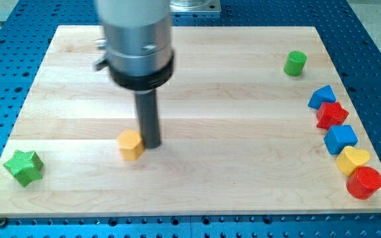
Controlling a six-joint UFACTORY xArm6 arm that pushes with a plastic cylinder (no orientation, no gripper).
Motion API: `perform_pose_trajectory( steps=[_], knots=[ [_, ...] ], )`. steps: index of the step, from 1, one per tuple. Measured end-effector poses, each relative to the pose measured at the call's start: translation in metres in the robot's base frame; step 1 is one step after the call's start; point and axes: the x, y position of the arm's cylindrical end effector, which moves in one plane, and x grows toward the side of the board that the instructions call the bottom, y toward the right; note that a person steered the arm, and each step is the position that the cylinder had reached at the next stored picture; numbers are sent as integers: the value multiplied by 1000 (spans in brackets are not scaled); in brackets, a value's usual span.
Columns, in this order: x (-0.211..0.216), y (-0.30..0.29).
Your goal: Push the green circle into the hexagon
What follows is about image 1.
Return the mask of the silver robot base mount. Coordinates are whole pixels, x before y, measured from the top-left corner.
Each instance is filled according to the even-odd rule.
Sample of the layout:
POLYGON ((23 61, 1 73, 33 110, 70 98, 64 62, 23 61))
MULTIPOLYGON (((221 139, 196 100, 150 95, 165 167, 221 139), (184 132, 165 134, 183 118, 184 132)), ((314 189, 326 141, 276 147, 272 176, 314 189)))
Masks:
POLYGON ((173 12, 202 12, 219 13, 220 0, 170 0, 170 8, 173 12))

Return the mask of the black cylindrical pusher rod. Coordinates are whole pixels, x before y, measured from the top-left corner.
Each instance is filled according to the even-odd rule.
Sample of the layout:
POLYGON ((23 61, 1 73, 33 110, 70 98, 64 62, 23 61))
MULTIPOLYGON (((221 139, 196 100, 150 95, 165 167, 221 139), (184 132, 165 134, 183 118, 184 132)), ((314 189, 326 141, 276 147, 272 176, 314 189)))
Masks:
POLYGON ((140 133, 145 148, 155 149, 161 145, 159 116, 157 108, 157 91, 136 91, 134 93, 136 113, 140 133))

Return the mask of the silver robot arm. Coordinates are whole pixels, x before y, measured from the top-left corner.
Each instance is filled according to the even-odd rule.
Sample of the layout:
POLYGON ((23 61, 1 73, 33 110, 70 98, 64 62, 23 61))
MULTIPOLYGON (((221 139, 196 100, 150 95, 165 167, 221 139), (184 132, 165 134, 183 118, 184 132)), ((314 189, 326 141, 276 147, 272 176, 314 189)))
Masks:
POLYGON ((95 69, 107 67, 117 85, 133 91, 144 146, 159 147, 157 88, 171 78, 175 60, 169 0, 96 0, 95 6, 105 35, 95 69))

